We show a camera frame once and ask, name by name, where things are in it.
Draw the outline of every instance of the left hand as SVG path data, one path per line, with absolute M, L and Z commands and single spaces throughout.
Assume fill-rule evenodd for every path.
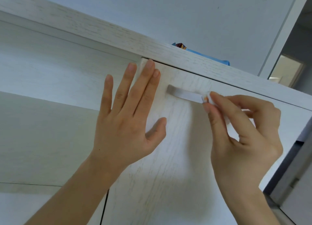
M 107 75 L 91 157 L 121 173 L 127 166 L 149 155 L 166 136 L 166 118 L 160 118 L 145 133 L 146 120 L 160 80 L 160 71 L 148 60 L 133 87 L 137 66 L 129 63 L 117 89 L 113 107 L 113 77 Z

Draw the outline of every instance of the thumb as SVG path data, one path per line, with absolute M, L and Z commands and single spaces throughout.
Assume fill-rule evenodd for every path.
M 220 143 L 221 145 L 224 145 L 229 136 L 223 114 L 216 106 L 210 103 L 204 103 L 203 105 L 206 113 L 208 113 L 211 130 L 213 133 L 213 143 L 216 142 L 218 144 Z
M 145 134 L 148 146 L 152 151 L 154 151 L 166 137 L 166 124 L 167 119 L 165 117 L 159 118 L 154 126 Z

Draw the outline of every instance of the white wall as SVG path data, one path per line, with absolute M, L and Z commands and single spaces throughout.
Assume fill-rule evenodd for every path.
M 51 0 L 257 75 L 293 0 Z
M 312 30 L 295 25 L 282 53 L 305 64 L 294 89 L 312 95 Z

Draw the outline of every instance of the right hand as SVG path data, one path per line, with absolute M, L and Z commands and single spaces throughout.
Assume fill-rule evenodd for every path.
M 215 92 L 210 96 L 218 108 L 209 103 L 204 108 L 213 133 L 211 163 L 220 191 L 227 203 L 253 196 L 260 192 L 261 180 L 283 153 L 278 135 L 280 110 L 251 96 L 224 97 Z M 228 135 L 223 114 L 239 134 L 239 141 Z

